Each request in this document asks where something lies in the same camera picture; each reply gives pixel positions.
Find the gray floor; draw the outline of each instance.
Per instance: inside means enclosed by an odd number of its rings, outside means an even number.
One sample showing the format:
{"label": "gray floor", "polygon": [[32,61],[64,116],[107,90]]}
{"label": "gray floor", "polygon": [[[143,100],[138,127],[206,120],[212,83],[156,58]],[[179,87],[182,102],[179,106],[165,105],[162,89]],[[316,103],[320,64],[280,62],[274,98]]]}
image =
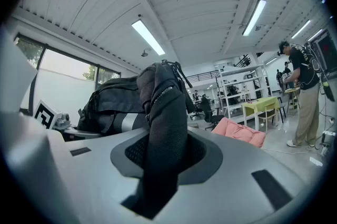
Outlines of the gray floor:
{"label": "gray floor", "polygon": [[[329,81],[329,83],[334,96],[337,98],[337,80]],[[286,96],[282,96],[282,99],[283,101],[287,101]],[[320,111],[323,114],[335,116],[335,103],[326,99],[325,104],[325,95],[322,94],[319,96],[319,103]],[[322,158],[315,148],[309,148],[305,144],[300,148],[291,148],[286,145],[287,140],[293,139],[298,124],[298,112],[293,113],[293,115],[290,113],[287,114],[283,124],[280,117],[278,126],[271,125],[270,123],[268,124],[268,131],[262,150],[294,171],[306,184],[310,184],[321,174],[324,167],[316,166],[310,161],[310,157],[319,161],[322,161]],[[189,117],[187,123],[198,123],[200,129],[205,129],[205,127],[209,126],[209,123],[206,123],[203,120],[203,117],[201,117],[201,119],[197,118],[196,120],[191,120]],[[255,128],[254,120],[249,120],[247,124],[248,126]],[[330,128],[330,126],[329,118],[320,114],[317,137],[322,134],[323,130]],[[260,120],[260,131],[265,131],[265,125],[262,120]]]}

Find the black backpack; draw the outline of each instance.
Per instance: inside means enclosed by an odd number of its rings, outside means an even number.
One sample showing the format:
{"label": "black backpack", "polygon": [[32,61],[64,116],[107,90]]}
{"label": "black backpack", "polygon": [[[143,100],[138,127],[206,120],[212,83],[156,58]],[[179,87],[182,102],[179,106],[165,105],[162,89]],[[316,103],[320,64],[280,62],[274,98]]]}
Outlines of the black backpack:
{"label": "black backpack", "polygon": [[[180,90],[188,96],[182,78],[177,72],[178,70],[182,73],[179,63],[163,60],[161,64],[172,70]],[[77,129],[113,135],[132,129],[149,128],[140,101],[137,79],[138,76],[117,78],[102,84],[92,93],[84,109],[79,111],[80,120]],[[193,102],[189,97],[186,98],[186,107],[189,113],[194,111]]]}

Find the black bag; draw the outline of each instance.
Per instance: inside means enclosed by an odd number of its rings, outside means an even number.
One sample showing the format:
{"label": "black bag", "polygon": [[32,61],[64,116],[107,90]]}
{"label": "black bag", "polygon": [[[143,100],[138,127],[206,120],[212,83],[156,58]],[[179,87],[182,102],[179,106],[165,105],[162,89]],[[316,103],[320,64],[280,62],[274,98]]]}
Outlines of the black bag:
{"label": "black bag", "polygon": [[117,78],[102,84],[81,111],[77,129],[112,135],[148,128],[136,79]]}

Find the ceiling light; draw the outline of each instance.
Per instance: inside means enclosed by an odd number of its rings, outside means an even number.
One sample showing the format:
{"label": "ceiling light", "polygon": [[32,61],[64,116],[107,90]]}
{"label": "ceiling light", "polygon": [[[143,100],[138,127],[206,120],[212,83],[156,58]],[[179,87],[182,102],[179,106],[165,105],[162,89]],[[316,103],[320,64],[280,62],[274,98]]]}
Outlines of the ceiling light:
{"label": "ceiling light", "polygon": [[249,33],[253,29],[255,23],[257,22],[257,19],[259,19],[266,3],[267,3],[266,0],[257,0],[257,4],[256,4],[255,10],[253,12],[253,15],[251,16],[251,18],[248,22],[248,25],[245,28],[245,30],[243,31],[242,35],[244,35],[244,36],[249,35]]}
{"label": "ceiling light", "polygon": [[310,39],[308,39],[308,41],[312,40],[314,37],[319,35],[322,31],[323,31],[323,29],[320,29],[316,34],[314,34]]}
{"label": "ceiling light", "polygon": [[298,34],[300,34],[300,32],[308,25],[310,23],[310,20],[308,20],[306,23],[305,23],[305,25],[303,25],[302,27],[301,27],[301,29],[300,30],[298,30],[297,31],[297,33],[295,34],[295,35],[293,35],[291,38],[295,38]]}
{"label": "ceiling light", "polygon": [[266,63],[266,65],[268,65],[269,63],[275,61],[277,59],[277,57],[275,57],[274,59],[271,59],[268,63]]}
{"label": "ceiling light", "polygon": [[153,35],[149,32],[141,20],[132,24],[132,27],[146,40],[147,43],[157,52],[158,55],[165,54],[159,43],[155,40]]}

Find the man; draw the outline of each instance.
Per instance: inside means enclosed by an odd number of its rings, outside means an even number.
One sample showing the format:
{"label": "man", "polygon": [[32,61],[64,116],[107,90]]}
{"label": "man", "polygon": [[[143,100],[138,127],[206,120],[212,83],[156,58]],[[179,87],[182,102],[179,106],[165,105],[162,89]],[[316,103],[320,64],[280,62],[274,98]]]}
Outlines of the man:
{"label": "man", "polygon": [[282,83],[282,73],[279,70],[277,70],[277,73],[276,73],[276,80],[279,83],[279,86],[281,88],[281,92],[283,92],[284,89],[283,89],[283,83]]}
{"label": "man", "polygon": [[[286,74],[289,74],[291,72],[291,70],[288,68],[288,62],[284,62],[284,71],[283,71],[283,74],[286,73]],[[288,83],[288,86],[289,88],[294,88],[294,82],[290,82]]]}
{"label": "man", "polygon": [[290,45],[287,41],[279,44],[280,53],[289,55],[293,64],[293,74],[284,79],[284,83],[293,82],[296,79],[301,87],[299,124],[293,140],[289,140],[287,145],[299,147],[306,139],[307,143],[315,146],[316,133],[319,124],[319,78],[301,46]]}

